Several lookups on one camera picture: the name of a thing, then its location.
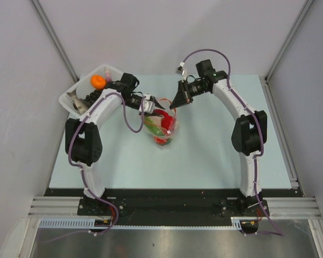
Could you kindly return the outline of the clear orange zip top bag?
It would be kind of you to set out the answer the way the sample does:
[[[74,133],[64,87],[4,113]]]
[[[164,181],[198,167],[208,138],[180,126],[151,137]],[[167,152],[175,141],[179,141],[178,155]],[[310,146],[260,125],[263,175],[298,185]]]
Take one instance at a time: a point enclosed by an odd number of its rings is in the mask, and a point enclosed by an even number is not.
[[[179,127],[177,110],[170,109],[172,102],[167,98],[157,99],[160,106],[155,107],[152,114],[144,117],[144,128],[158,146],[169,145]]]

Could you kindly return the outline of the red watermelon slice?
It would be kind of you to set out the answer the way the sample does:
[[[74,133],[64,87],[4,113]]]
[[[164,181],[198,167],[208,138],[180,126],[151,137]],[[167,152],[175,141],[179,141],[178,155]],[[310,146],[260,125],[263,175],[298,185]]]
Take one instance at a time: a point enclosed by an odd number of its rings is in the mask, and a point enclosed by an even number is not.
[[[165,128],[165,129],[169,129],[169,127],[172,124],[173,121],[173,117],[170,116],[166,111],[161,110],[161,109],[154,109],[152,115],[157,116],[157,117],[161,117],[161,127]]]

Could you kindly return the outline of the red tomato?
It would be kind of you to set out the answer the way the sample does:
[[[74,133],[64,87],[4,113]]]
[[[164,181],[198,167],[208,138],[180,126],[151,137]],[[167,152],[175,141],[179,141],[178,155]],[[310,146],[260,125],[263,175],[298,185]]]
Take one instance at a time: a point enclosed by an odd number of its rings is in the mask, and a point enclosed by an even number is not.
[[[173,116],[168,115],[168,114],[166,114],[161,119],[161,127],[166,130],[171,130],[174,126],[174,123],[175,123],[175,118]]]

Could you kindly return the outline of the green scallion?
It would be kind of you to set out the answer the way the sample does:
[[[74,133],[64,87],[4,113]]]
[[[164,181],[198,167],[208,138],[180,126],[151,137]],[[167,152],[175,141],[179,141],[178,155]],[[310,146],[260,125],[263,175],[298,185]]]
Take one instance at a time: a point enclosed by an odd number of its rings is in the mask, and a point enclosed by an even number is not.
[[[152,129],[152,128],[148,128],[146,127],[146,129],[151,133],[153,134],[154,136],[158,136],[158,137],[161,137],[161,136],[164,136],[164,132],[162,129]]]

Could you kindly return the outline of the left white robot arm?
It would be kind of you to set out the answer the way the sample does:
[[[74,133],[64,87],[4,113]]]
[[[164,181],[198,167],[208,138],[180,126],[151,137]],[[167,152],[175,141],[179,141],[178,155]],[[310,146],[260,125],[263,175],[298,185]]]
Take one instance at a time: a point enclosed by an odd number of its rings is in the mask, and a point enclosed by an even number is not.
[[[112,206],[102,198],[106,188],[101,177],[93,171],[93,165],[100,159],[103,150],[100,127],[116,108],[122,106],[126,126],[132,132],[138,133],[143,128],[145,117],[155,115],[158,109],[164,109],[155,96],[136,93],[138,85],[137,77],[123,73],[120,80],[106,84],[96,101],[78,119],[69,118],[66,121],[65,150],[68,162],[80,170],[84,195],[92,198],[89,208],[98,215],[104,214],[108,205]],[[129,125],[126,108],[138,111],[141,118],[138,129]]]

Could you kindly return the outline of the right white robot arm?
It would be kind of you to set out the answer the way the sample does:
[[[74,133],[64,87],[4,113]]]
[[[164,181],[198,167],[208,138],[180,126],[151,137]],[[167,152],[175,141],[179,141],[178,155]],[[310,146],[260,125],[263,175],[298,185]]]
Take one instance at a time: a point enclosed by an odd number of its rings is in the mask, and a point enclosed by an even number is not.
[[[217,71],[210,60],[196,64],[198,77],[189,82],[183,64],[177,68],[183,78],[178,81],[177,92],[170,109],[191,104],[195,96],[210,92],[232,115],[235,124],[231,134],[233,148],[240,156],[241,183],[235,208],[249,216],[262,205],[258,163],[264,154],[267,140],[268,116],[265,111],[251,108],[230,84],[230,73]]]

